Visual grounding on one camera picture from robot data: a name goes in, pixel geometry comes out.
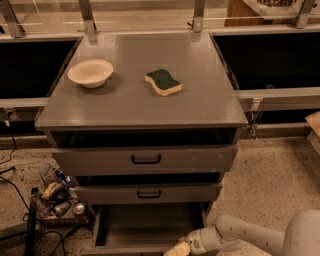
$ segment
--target terrazzo floor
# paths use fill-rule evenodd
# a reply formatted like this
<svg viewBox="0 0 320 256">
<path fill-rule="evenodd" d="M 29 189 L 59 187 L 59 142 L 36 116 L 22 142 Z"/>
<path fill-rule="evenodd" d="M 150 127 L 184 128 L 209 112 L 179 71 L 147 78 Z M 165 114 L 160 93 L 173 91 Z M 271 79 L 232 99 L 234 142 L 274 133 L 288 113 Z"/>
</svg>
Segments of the terrazzo floor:
<svg viewBox="0 0 320 256">
<path fill-rule="evenodd" d="M 247 132 L 239 141 L 239 151 L 233 167 L 223 179 L 223 189 L 213 204 L 208 224 L 218 215 L 229 213 L 245 221 L 284 230 L 290 218 L 303 209 L 320 209 L 320 157 L 307 140 L 310 127 L 282 127 L 258 129 L 258 139 Z M 29 204 L 31 188 L 43 189 L 39 173 L 45 164 L 56 168 L 51 147 L 44 136 L 16 137 L 18 149 L 12 160 L 0 165 L 0 171 L 11 166 L 2 176 L 15 183 Z M 12 141 L 0 137 L 0 162 L 9 158 Z M 23 223 L 26 208 L 15 188 L 0 180 L 0 229 Z M 70 229 L 59 228 L 64 235 Z M 64 240 L 68 256 L 80 255 L 91 245 L 92 233 L 81 228 Z M 25 235 L 0 241 L 0 255 L 24 254 Z M 52 233 L 39 243 L 35 255 L 50 255 L 59 237 Z M 63 255 L 61 246 L 55 255 Z M 246 244 L 233 252 L 219 252 L 219 256 L 266 256 L 256 247 Z"/>
</svg>

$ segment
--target drawer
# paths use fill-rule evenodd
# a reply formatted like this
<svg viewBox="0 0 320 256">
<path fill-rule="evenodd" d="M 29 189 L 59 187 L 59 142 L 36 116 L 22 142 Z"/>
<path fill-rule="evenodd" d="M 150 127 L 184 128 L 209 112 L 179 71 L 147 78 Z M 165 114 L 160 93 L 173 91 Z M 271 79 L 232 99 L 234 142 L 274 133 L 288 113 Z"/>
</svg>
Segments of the drawer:
<svg viewBox="0 0 320 256">
<path fill-rule="evenodd" d="M 105 205 L 95 221 L 93 243 L 82 255 L 157 255 L 205 226 L 201 203 Z"/>
<path fill-rule="evenodd" d="M 76 186 L 75 191 L 82 202 L 90 205 L 150 204 L 214 201 L 221 187 L 221 184 Z"/>
<path fill-rule="evenodd" d="M 53 157 L 66 175 L 117 175 L 228 170 L 235 145 L 174 148 L 54 149 Z"/>
</svg>

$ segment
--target cabinet top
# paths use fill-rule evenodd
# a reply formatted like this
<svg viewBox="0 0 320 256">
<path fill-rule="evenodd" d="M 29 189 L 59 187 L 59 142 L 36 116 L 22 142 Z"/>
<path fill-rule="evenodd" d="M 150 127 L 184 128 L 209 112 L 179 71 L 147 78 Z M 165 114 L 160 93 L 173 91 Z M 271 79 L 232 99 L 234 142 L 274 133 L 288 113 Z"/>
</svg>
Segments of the cabinet top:
<svg viewBox="0 0 320 256">
<path fill-rule="evenodd" d="M 71 66 L 89 59 L 112 63 L 103 86 L 87 89 L 69 80 Z M 182 84 L 167 97 L 145 82 L 148 72 L 166 69 Z M 247 120 L 208 33 L 98 34 L 84 37 L 48 104 L 39 130 L 139 127 L 239 127 Z"/>
</svg>

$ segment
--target gray drawer cabinet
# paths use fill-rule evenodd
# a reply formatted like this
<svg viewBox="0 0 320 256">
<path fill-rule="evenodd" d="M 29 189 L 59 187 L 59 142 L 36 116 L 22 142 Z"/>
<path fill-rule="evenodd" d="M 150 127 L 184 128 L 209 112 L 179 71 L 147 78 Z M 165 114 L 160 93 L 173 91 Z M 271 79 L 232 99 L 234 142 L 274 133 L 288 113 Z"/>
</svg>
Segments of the gray drawer cabinet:
<svg viewBox="0 0 320 256">
<path fill-rule="evenodd" d="M 88 90 L 65 73 L 36 127 L 95 216 L 92 247 L 82 254 L 160 256 L 206 226 L 247 119 L 209 34 L 97 37 L 94 46 L 83 38 L 66 72 L 104 59 L 112 78 Z M 158 67 L 183 90 L 154 94 L 143 78 Z"/>
</svg>

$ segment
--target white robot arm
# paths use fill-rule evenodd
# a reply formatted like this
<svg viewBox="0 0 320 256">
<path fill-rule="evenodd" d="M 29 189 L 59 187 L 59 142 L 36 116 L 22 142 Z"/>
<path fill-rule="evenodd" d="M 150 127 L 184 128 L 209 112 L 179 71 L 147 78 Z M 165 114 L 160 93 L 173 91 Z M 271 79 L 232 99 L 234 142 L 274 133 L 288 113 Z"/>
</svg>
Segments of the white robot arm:
<svg viewBox="0 0 320 256">
<path fill-rule="evenodd" d="M 231 215 L 221 215 L 215 226 L 189 233 L 183 242 L 164 256 L 200 255 L 213 250 L 233 251 L 240 249 L 243 241 L 273 256 L 320 255 L 320 211 L 298 213 L 285 232 L 257 226 Z"/>
</svg>

